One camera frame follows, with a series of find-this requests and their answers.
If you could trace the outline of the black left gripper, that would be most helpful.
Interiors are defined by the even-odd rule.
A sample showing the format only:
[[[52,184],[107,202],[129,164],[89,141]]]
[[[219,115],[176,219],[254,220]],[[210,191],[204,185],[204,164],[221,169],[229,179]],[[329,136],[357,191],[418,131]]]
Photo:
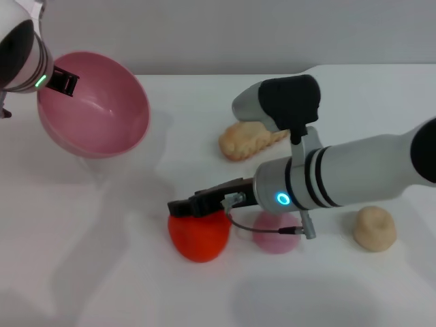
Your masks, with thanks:
[[[55,65],[50,79],[47,79],[45,87],[72,97],[79,79],[79,76],[65,71],[64,69],[58,68]]]

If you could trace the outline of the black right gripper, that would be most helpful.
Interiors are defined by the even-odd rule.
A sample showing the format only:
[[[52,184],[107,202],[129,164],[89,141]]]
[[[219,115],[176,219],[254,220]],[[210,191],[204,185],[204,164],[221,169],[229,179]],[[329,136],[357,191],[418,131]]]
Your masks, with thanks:
[[[190,200],[171,201],[167,206],[170,216],[173,217],[203,217],[222,210],[221,202],[225,197],[239,193],[243,198],[234,207],[254,206],[258,203],[254,194],[253,179],[237,178],[209,189],[196,191]]]

